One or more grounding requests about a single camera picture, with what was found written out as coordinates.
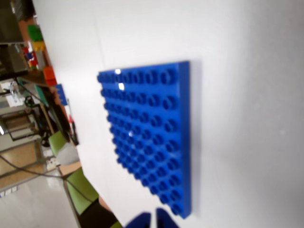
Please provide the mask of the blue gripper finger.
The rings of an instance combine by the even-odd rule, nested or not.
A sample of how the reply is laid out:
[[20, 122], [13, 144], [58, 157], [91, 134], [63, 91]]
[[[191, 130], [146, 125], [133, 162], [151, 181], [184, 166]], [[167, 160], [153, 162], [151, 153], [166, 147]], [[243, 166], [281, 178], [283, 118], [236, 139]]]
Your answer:
[[178, 228], [177, 224], [170, 217], [166, 210], [156, 209], [157, 228]]
[[125, 228], [149, 228], [151, 224], [151, 213], [143, 212], [133, 218]]

